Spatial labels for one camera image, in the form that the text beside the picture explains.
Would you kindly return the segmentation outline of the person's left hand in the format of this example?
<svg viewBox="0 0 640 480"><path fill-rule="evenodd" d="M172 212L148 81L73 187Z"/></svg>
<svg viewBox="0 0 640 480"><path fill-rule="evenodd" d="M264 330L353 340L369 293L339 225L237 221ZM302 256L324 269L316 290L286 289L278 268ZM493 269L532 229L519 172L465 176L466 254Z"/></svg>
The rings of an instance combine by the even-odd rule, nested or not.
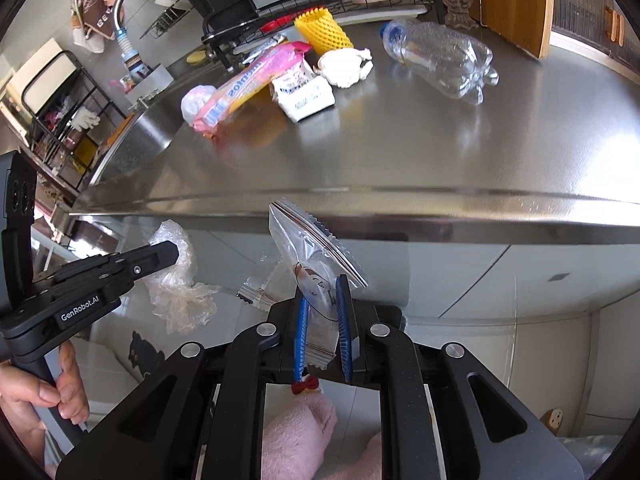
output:
<svg viewBox="0 0 640 480"><path fill-rule="evenodd" d="M74 425L83 424L89 417L89 403L70 341L58 347L58 364L61 374L51 386L9 361L1 363L2 412L39 466L44 465L46 430L35 408L56 408L62 419L70 420Z"/></svg>

